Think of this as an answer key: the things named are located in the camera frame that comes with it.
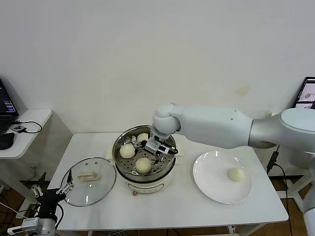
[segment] laptop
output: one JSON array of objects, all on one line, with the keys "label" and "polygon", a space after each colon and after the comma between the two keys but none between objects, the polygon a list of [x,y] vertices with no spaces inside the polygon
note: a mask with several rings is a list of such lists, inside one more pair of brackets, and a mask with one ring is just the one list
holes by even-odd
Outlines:
[{"label": "laptop", "polygon": [[0,79],[0,135],[7,131],[18,116],[19,113],[15,109]]}]

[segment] white desk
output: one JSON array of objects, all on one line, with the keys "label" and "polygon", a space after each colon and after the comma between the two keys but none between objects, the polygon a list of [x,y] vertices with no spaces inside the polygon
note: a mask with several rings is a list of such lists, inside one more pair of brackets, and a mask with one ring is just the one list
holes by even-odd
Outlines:
[{"label": "white desk", "polygon": [[[52,112],[49,109],[33,109],[33,110],[25,110],[20,112],[19,121],[35,121],[39,123],[41,126],[44,126],[48,118],[51,116]],[[28,130],[33,132],[38,130],[38,125],[36,124],[23,124]],[[1,159],[18,159],[24,155],[26,150],[29,148],[36,134],[27,134],[27,133],[16,133],[13,130],[8,130],[7,133],[13,132],[15,133],[14,143],[12,147],[6,150],[0,150],[0,160]],[[26,188],[23,184],[19,182],[14,173],[9,171],[7,167],[0,163],[0,179],[5,182],[7,185],[12,187],[18,193],[20,193],[23,197],[28,199],[30,202],[36,202],[34,195],[31,191]]]},{"label": "white desk", "polygon": [[[59,188],[67,170],[78,161],[89,157],[105,157],[106,149],[118,136],[118,133],[73,135],[49,188]],[[173,179],[165,189],[154,194],[133,196],[117,173],[113,189],[100,202],[87,207],[75,207],[62,201],[64,218],[58,229],[128,230],[254,224],[242,232],[242,235],[248,235],[265,223],[288,219],[284,206],[252,148],[230,150],[251,171],[252,193],[239,204],[225,205],[205,196],[192,176],[195,159],[206,151],[218,148],[194,143],[179,135],[174,135],[174,138],[184,156],[178,158]]]}]

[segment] wall stain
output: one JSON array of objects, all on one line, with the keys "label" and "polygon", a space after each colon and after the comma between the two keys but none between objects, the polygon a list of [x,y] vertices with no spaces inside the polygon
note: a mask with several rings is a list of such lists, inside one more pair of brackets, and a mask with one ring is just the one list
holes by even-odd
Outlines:
[{"label": "wall stain", "polygon": [[245,96],[249,93],[250,90],[251,90],[251,86],[246,85],[246,86],[242,86],[242,87],[239,87],[238,89],[236,89],[234,91],[234,94],[239,95],[239,96]]}]

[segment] white plate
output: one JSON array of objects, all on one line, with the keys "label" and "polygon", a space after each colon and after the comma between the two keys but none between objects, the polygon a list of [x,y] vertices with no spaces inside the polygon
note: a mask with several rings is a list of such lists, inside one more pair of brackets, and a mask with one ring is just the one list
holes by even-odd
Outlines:
[{"label": "white plate", "polygon": [[[244,171],[243,181],[234,182],[227,176],[227,171],[234,167]],[[239,203],[252,191],[250,172],[238,158],[224,150],[210,151],[199,156],[193,165],[193,177],[200,190],[219,203]]]}]

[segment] steamed bun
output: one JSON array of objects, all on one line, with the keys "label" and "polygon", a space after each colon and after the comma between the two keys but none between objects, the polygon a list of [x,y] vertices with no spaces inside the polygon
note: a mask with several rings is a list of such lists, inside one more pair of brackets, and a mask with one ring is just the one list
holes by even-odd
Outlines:
[{"label": "steamed bun", "polygon": [[136,171],[139,174],[147,174],[152,168],[151,161],[148,158],[142,157],[136,162]]},{"label": "steamed bun", "polygon": [[241,182],[245,178],[244,171],[239,168],[232,168],[227,171],[227,176],[234,182]]},{"label": "steamed bun", "polygon": [[138,137],[137,137],[137,142],[140,143],[142,142],[143,140],[145,141],[148,141],[149,140],[149,135],[147,133],[142,133],[142,134],[139,134]]},{"label": "steamed bun", "polygon": [[119,153],[124,159],[132,158],[135,154],[134,146],[132,144],[125,144],[120,148]]}]

